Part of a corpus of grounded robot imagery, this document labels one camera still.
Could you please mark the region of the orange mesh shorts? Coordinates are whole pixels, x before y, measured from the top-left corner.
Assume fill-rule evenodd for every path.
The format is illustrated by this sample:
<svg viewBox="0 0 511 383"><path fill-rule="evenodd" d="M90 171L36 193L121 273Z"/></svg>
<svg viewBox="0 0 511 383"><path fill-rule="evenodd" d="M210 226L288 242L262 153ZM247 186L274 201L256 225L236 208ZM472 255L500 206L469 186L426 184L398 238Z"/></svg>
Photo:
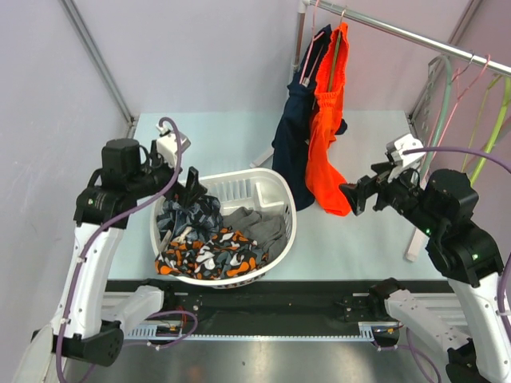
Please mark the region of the orange mesh shorts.
<svg viewBox="0 0 511 383"><path fill-rule="evenodd" d="M345 216L351 207L339 185L345 178L328 160L328 149L336 141L336 133L343 119L344 88L347 82L346 70L349 57L348 24L343 23L342 40L335 67L332 91L327 91L339 27L331 33L328 49L315 77L315 99L318 108L311 122L311 135L305 182L316 202L329 214Z"/></svg>

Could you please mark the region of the dark green hanger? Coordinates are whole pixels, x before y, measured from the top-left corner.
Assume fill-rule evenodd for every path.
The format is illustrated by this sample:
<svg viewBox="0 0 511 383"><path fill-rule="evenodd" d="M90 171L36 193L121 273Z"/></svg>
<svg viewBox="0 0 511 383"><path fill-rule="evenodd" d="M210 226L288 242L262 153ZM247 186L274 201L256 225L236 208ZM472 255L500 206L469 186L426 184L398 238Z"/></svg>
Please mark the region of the dark green hanger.
<svg viewBox="0 0 511 383"><path fill-rule="evenodd" d="M332 91L332 87L333 87L333 83L334 83L335 67L336 67L336 63L337 63L337 60L338 60L338 56L339 56L339 49L340 49L340 44L341 44L342 34L343 34L341 29L342 29L344 15L347 12L347 8L348 8L347 6L344 6L343 11L342 11L342 13L340 15L339 32L338 32L338 35L337 35L336 40L335 40L334 55L333 55L333 58L332 58L331 70L330 70L330 74L329 74L329 77L328 77L328 84L327 84L327 91L328 92Z"/></svg>

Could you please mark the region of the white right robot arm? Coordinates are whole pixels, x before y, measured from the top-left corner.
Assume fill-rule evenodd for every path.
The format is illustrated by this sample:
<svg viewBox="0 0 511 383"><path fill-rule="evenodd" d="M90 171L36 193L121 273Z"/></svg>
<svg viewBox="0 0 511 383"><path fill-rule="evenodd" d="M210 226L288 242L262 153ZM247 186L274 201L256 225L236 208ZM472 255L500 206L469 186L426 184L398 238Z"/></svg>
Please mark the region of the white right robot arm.
<svg viewBox="0 0 511 383"><path fill-rule="evenodd" d="M467 175L438 169L421 188L412 181L413 168L395 178L390 178L388 163L372 168L376 176L342 184L340 191L356 215L375 195L376 211L391 207L426 235L429 259L456 294L469 332L463 334L431 312L394 278L371 288L370 314L404 324L442 357L452 382L508 382L510 340L497 313L504 264L496 241L472 220L479 196Z"/></svg>

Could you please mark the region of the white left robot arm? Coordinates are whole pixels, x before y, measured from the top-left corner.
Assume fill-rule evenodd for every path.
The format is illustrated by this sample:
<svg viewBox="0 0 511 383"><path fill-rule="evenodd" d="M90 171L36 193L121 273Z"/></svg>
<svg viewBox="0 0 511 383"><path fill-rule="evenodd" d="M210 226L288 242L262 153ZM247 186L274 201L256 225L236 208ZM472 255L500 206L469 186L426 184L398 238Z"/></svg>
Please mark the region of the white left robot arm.
<svg viewBox="0 0 511 383"><path fill-rule="evenodd" d="M142 205L168 194L180 173L187 137L160 136L150 148L137 140L110 140L101 150L101 167L93 172L76 200L75 240L65 289L51 321L50 351L56 365L64 359L110 366L125 335L156 315L175 313L176 299L164 282L148 279L112 310L102 306L113 256L129 216Z"/></svg>

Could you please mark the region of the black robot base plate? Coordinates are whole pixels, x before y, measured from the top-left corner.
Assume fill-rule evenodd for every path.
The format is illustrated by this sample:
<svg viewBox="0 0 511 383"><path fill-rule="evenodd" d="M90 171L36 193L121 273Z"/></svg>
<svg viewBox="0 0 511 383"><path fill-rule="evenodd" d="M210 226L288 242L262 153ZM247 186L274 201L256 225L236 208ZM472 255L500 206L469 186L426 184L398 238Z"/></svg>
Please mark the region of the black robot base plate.
<svg viewBox="0 0 511 383"><path fill-rule="evenodd" d="M383 299L388 290L404 288L412 293L448 294L446 282L378 281L254 282L229 289L199 287L157 279L143 281L164 291L162 310L178 308L199 312L202 322L215 314L329 316L342 322L390 319Z"/></svg>

